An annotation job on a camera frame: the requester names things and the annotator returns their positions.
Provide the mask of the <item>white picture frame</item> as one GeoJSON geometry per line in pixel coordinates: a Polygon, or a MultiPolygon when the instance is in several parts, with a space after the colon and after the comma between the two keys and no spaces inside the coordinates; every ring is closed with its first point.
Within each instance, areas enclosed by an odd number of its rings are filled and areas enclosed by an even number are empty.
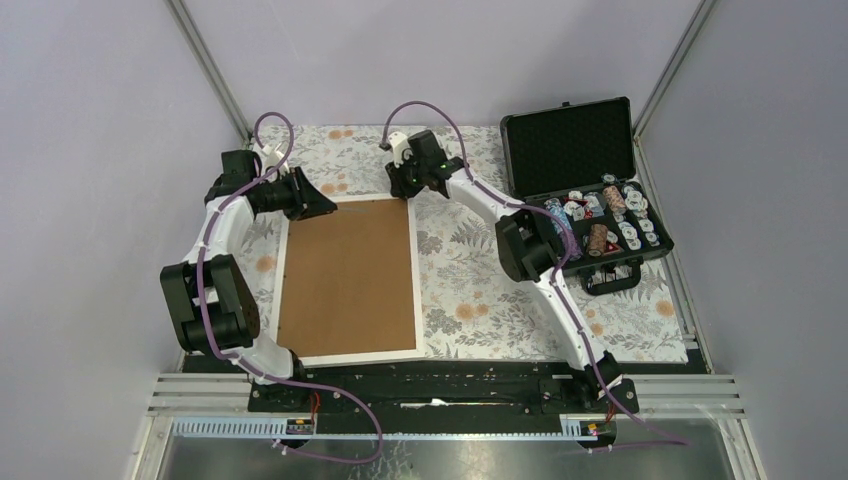
{"type": "Polygon", "coordinates": [[[423,359],[413,202],[388,194],[334,201],[370,213],[283,223],[270,336],[307,367],[423,359]]]}

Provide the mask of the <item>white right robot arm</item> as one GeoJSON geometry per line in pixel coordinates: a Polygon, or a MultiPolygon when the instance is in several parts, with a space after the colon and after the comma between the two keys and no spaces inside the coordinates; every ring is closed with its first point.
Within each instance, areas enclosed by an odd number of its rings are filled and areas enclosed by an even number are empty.
{"type": "Polygon", "coordinates": [[[530,290],[562,338],[566,362],[580,378],[573,386],[575,402],[589,412],[607,405],[623,372],[589,328],[568,289],[562,252],[567,243],[554,229],[565,227],[561,219],[496,190],[476,176],[466,160],[450,158],[430,130],[413,135],[386,131],[380,148],[392,154],[385,170],[393,197],[408,200],[429,189],[493,226],[504,273],[530,290]]]}

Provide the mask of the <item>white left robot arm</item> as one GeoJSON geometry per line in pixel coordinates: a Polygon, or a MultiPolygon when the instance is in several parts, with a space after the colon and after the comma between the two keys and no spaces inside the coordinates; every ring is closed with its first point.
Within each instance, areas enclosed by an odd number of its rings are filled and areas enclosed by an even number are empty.
{"type": "Polygon", "coordinates": [[[263,330],[236,253],[259,214],[281,212],[289,221],[302,221],[338,206],[301,168],[289,169],[284,155],[274,156],[277,164],[262,172],[252,150],[222,153],[222,172],[204,198],[198,238],[181,262],[161,270],[160,285],[183,351],[228,362],[259,384],[273,384],[272,398],[296,411],[310,397],[308,381],[298,376],[302,363],[263,330]]]}

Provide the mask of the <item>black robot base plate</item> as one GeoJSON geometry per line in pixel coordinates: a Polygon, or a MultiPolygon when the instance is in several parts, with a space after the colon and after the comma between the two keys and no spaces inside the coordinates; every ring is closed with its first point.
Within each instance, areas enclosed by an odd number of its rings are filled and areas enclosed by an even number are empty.
{"type": "Polygon", "coordinates": [[[613,394],[620,404],[583,390],[578,373],[565,362],[410,361],[383,365],[307,368],[304,387],[257,385],[245,375],[246,409],[256,414],[308,414],[317,410],[321,434],[371,434],[371,409],[390,434],[553,433],[567,414],[605,417],[639,412],[639,375],[704,374],[705,364],[624,363],[623,385],[613,394]]]}

